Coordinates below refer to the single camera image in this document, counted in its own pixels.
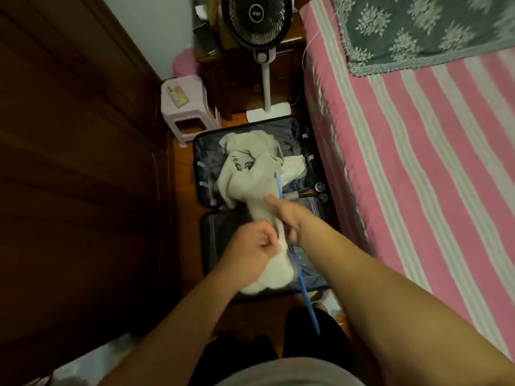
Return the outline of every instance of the fan head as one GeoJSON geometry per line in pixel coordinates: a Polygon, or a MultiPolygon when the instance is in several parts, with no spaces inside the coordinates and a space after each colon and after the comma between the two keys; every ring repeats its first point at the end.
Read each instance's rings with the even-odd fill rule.
{"type": "Polygon", "coordinates": [[[250,50],[277,46],[292,24],[292,13],[292,0],[222,0],[224,24],[250,50]]]}

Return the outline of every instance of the t-shirt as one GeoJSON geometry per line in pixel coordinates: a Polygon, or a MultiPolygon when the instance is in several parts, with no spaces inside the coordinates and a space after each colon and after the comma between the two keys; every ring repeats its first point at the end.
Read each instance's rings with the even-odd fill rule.
{"type": "Polygon", "coordinates": [[[313,358],[261,363],[224,379],[217,386],[364,386],[347,370],[313,358]]]}

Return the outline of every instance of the forearm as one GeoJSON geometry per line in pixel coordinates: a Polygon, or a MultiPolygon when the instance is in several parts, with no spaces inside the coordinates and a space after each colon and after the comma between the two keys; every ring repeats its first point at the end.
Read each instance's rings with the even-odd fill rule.
{"type": "Polygon", "coordinates": [[[513,376],[509,360],[454,311],[321,220],[303,220],[301,246],[365,343],[403,382],[475,385],[513,376]]]}
{"type": "Polygon", "coordinates": [[[102,386],[187,385],[235,291],[209,274],[102,382],[102,386]]]}

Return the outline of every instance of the hand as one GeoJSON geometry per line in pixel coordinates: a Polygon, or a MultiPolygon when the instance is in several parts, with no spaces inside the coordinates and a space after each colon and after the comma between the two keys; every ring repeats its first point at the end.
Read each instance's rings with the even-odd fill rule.
{"type": "Polygon", "coordinates": [[[299,203],[279,199],[272,194],[264,194],[263,198],[274,208],[275,215],[285,224],[287,241],[300,246],[302,221],[305,217],[312,215],[311,211],[299,203]]]}
{"type": "Polygon", "coordinates": [[[236,294],[255,282],[280,251],[277,233],[270,223],[266,220],[247,223],[232,236],[213,272],[222,275],[222,281],[236,294]]]}

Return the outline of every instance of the open suitcase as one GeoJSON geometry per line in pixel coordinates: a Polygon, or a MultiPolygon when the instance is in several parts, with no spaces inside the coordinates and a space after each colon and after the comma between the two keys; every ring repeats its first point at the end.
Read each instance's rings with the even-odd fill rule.
{"type": "MultiPolygon", "coordinates": [[[[328,222],[339,231],[335,207],[327,187],[325,172],[318,154],[315,137],[311,129],[301,120],[286,116],[259,123],[249,123],[237,127],[217,129],[199,134],[193,140],[193,170],[196,179],[197,198],[201,205],[210,207],[212,212],[200,220],[200,237],[204,275],[207,275],[218,263],[232,235],[239,226],[252,219],[246,205],[240,204],[235,209],[225,206],[223,199],[216,192],[216,181],[227,156],[222,153],[219,144],[228,133],[247,133],[261,129],[279,142],[283,155],[303,155],[306,159],[306,175],[283,187],[283,194],[289,199],[301,203],[315,215],[328,222]]],[[[327,282],[316,271],[301,248],[296,247],[302,268],[302,276],[307,291],[327,288],[327,282]]],[[[279,290],[266,289],[256,295],[239,293],[236,302],[266,298],[280,294],[299,293],[299,280],[296,279],[279,290]]]]}

